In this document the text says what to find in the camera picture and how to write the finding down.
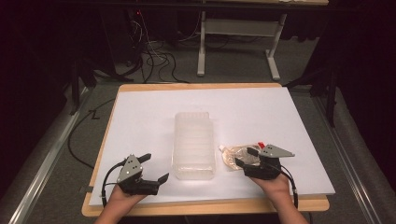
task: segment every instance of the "white stand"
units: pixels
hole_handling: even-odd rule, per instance
[[[253,36],[272,36],[273,44],[271,49],[267,49],[266,58],[270,66],[272,79],[279,81],[280,76],[276,68],[274,54],[283,26],[286,14],[282,14],[279,21],[238,21],[238,20],[218,20],[206,19],[203,11],[201,17],[201,44],[198,56],[198,77],[205,75],[205,35],[253,35]]]

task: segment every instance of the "clear plastic box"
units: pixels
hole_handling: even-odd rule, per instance
[[[172,168],[178,179],[205,180],[214,177],[213,124],[207,112],[181,112],[175,115]]]

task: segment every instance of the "desk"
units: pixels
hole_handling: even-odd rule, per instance
[[[220,2],[240,2],[240,3],[258,3],[258,4],[276,4],[278,0],[220,0]],[[328,0],[306,0],[290,1],[288,4],[310,5],[310,6],[327,6]],[[265,50],[265,56],[270,67],[272,79],[279,81],[280,76],[277,71],[274,54],[280,35],[285,25],[287,14],[282,14],[278,21],[238,21],[238,20],[219,20],[207,19],[205,11],[201,13],[201,43],[198,54],[198,77],[205,75],[205,35],[251,35],[251,36],[270,36],[273,43],[269,49]]]
[[[280,88],[278,84],[172,84],[172,85],[123,85],[119,92],[125,91],[174,91],[174,90],[206,90],[206,89],[236,89],[236,88]],[[109,132],[110,123],[107,125],[104,142],[98,154],[90,186],[93,186],[98,174],[104,146]],[[90,206],[92,194],[87,193],[82,206],[82,214],[86,217],[97,217],[102,211],[101,205]],[[329,202],[325,195],[302,196],[299,200],[300,211],[325,211]],[[177,216],[177,215],[204,215],[204,214],[252,214],[275,212],[274,207],[264,198],[212,200],[197,202],[177,203],[147,203],[138,204],[129,215],[133,216]]]

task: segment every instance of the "clear plastic container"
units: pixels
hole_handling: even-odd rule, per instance
[[[216,172],[213,124],[207,112],[175,115],[172,168],[178,179],[205,180]]]

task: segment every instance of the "gray carpet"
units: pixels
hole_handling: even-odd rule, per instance
[[[205,77],[196,76],[198,57],[196,42],[184,42],[176,49],[166,45],[162,46],[160,43],[152,45],[158,55],[161,55],[161,52],[172,52],[177,62],[175,77],[191,83],[273,82],[270,78],[268,64],[263,57],[262,46],[268,43],[268,39],[250,42],[251,38],[247,37],[233,38],[234,41],[229,42],[223,48],[218,47],[225,43],[224,40],[214,39],[208,42],[208,46],[211,48],[206,50]],[[281,84],[286,84],[301,75],[315,45],[316,41],[304,43],[299,43],[295,39],[280,41],[276,51],[276,64],[281,76]],[[163,61],[155,56],[154,60],[156,63]],[[171,76],[172,66],[160,68],[160,66],[155,67],[148,82],[174,80]],[[119,65],[118,69],[123,71],[127,68]],[[149,66],[145,64],[144,76],[148,75]],[[141,73],[133,74],[131,77],[135,79],[136,83],[143,81]],[[120,84],[117,81],[99,80],[98,86],[91,91],[87,103],[81,108],[79,120],[82,120],[89,110],[113,99]],[[382,222],[396,223],[393,212],[396,209],[394,192],[364,145],[353,120],[348,115],[342,95],[337,95],[338,104],[334,117],[336,127],[329,129],[322,117],[322,112],[318,109],[318,102],[321,99],[311,98],[307,92],[308,89],[309,87],[298,87],[290,93],[336,191],[336,194],[328,197],[330,202],[328,211],[312,214],[314,223],[379,223],[367,221],[367,215],[363,212],[355,195],[356,192],[351,187],[350,179],[346,175],[345,166],[339,156],[339,146],[334,141],[332,132],[336,132],[340,136],[353,168],[356,169],[363,186],[367,188],[376,208],[375,211]],[[89,116],[73,132],[71,148],[79,158],[88,164],[94,165],[95,163],[112,105],[113,102],[110,102],[97,109],[95,116],[99,119],[92,119],[92,116]],[[46,146],[37,148],[32,154],[32,158],[27,162],[32,169],[25,169],[25,173],[21,173],[16,178],[13,188],[2,200],[0,223],[9,222],[13,211],[29,186],[28,180],[35,175],[46,152],[48,152]],[[65,143],[62,147],[62,155],[26,223],[93,223],[93,218],[84,217],[80,212],[85,197],[85,188],[91,175],[92,169],[77,162],[69,153],[67,143]],[[187,220],[192,223],[247,223],[248,221],[264,223],[265,220],[272,219],[266,215],[235,215],[190,217],[190,219],[184,217],[132,217],[127,221],[132,221],[132,223],[187,223]]]

